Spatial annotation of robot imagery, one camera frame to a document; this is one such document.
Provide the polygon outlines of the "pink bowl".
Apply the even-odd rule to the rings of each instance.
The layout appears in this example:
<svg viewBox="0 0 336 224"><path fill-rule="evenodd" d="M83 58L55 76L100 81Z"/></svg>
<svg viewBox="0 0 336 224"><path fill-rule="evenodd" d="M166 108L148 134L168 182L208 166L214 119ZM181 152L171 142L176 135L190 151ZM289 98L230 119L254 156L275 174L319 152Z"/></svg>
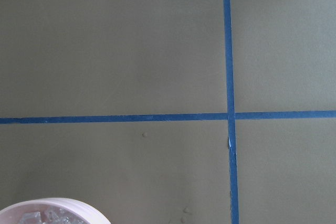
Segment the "pink bowl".
<svg viewBox="0 0 336 224"><path fill-rule="evenodd" d="M86 223L109 223L96 208L82 201L69 198L43 198L23 201L1 210L1 223L18 223L27 212L44 211L49 207L63 208L83 219Z"/></svg>

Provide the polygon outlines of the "pile of ice cubes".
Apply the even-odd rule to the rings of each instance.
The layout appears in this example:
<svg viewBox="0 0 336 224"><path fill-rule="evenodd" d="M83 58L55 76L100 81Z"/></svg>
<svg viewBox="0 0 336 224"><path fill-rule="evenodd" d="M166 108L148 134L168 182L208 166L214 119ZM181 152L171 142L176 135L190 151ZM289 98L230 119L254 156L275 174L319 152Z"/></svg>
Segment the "pile of ice cubes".
<svg viewBox="0 0 336 224"><path fill-rule="evenodd" d="M49 207L44 211L24 213L19 224L84 224L83 219L63 208Z"/></svg>

